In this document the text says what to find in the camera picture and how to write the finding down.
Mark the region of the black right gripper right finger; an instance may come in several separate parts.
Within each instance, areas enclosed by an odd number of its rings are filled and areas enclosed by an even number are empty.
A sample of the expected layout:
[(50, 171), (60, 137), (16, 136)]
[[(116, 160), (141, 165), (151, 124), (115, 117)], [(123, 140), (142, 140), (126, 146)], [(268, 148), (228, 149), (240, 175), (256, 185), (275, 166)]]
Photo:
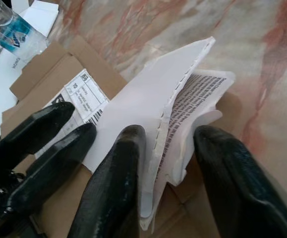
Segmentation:
[(210, 125), (193, 142), (220, 236), (287, 238), (287, 206), (246, 146)]

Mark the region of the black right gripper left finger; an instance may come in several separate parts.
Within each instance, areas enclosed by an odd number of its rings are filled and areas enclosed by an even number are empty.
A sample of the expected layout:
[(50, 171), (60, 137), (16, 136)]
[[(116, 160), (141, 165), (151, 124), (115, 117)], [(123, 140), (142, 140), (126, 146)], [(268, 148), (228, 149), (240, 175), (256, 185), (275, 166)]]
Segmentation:
[(140, 125), (125, 127), (99, 164), (82, 194), (69, 238), (137, 238), (139, 163), (146, 134)]

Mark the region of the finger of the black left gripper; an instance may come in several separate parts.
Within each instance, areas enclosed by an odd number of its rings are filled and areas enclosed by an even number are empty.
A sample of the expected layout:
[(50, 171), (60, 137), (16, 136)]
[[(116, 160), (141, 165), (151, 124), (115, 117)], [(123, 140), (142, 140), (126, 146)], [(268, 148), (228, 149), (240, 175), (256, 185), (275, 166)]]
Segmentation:
[(52, 145), (27, 171), (26, 179), (5, 204), (7, 214), (31, 214), (42, 206), (82, 164), (96, 138), (96, 127), (86, 123)]
[(68, 122), (75, 110), (59, 102), (37, 111), (0, 140), (0, 171), (12, 170), (28, 155), (38, 152)]

